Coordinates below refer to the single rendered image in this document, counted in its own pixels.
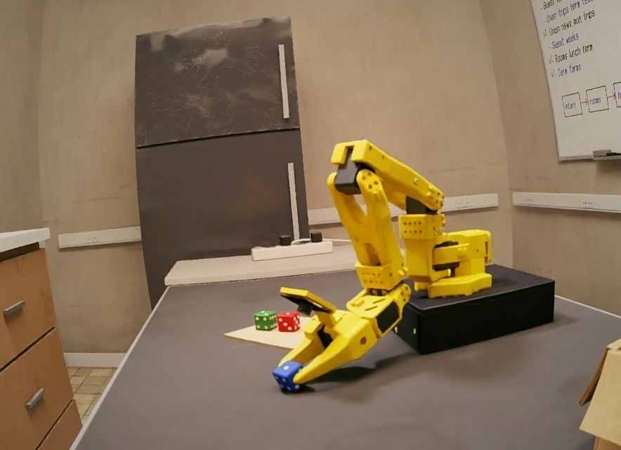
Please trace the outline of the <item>red die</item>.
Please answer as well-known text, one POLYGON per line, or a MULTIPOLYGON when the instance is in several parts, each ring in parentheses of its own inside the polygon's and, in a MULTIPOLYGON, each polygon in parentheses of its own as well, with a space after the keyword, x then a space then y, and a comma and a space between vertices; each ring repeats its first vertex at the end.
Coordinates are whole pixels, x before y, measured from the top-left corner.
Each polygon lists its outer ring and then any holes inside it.
POLYGON ((301 328, 298 312, 283 312, 277 316, 279 332, 295 332, 301 328))

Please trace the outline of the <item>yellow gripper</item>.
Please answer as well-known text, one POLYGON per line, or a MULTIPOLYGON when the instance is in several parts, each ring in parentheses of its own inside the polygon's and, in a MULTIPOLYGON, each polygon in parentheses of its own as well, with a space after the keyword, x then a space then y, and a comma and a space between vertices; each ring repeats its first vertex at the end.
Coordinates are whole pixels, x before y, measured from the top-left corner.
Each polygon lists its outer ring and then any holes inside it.
MULTIPOLYGON (((281 295, 298 305, 297 312, 315 316, 303 328, 305 338, 280 362, 305 364, 315 358, 293 382, 305 383, 343 364, 360 359, 376 343, 369 320, 336 307, 309 291, 281 288, 281 295), (331 343, 333 342, 333 343, 331 343)), ((279 365, 279 366, 280 366, 279 365)))

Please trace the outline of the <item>green die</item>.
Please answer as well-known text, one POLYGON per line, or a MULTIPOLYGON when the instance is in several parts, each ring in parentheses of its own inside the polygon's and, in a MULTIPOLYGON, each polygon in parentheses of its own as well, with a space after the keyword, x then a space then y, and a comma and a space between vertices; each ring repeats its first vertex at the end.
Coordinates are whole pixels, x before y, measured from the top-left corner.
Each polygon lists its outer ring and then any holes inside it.
POLYGON ((261 311, 254 315, 255 327, 258 331, 271 331, 277 328, 276 312, 261 311))

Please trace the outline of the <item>beige flat mat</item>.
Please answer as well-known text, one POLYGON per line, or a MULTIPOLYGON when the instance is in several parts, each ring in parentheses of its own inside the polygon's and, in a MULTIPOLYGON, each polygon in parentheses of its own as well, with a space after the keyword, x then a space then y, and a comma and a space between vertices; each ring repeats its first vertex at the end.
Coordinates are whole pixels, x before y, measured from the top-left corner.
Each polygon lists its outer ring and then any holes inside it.
POLYGON ((304 339, 305 335, 302 330, 310 320, 311 318, 300 317, 301 328, 295 332, 279 332, 278 326, 271 331, 258 331, 255 326, 251 326, 226 333, 224 337, 292 351, 304 339))

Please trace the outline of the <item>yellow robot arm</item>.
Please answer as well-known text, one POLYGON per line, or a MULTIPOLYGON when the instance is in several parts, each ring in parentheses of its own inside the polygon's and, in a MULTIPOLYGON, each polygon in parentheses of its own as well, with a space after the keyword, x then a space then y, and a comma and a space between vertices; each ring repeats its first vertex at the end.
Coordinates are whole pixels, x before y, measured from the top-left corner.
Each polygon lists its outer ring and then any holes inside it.
POLYGON ((402 319, 411 295, 403 284, 405 277, 414 281, 415 290, 428 289, 430 298, 467 296, 492 287, 492 277, 485 273, 487 233, 444 233, 445 217, 437 210, 445 199, 430 182, 367 140, 336 145, 331 162, 338 170, 328 177, 327 186, 357 256, 360 282, 366 287, 347 308, 370 321, 376 338, 384 337, 402 319), (354 194, 362 194, 367 214, 354 194), (398 216, 405 259, 388 201, 406 211, 398 216))

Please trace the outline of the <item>blue die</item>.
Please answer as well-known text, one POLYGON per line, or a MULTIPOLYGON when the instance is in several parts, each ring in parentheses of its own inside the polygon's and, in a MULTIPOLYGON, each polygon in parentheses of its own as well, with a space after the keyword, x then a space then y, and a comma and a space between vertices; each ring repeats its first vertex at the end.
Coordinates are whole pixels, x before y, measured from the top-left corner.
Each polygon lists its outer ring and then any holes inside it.
POLYGON ((309 381, 301 384, 293 382, 297 373, 300 373, 304 369, 303 365, 290 360, 285 361, 279 367, 277 367, 272 374, 282 389, 297 392, 309 381))

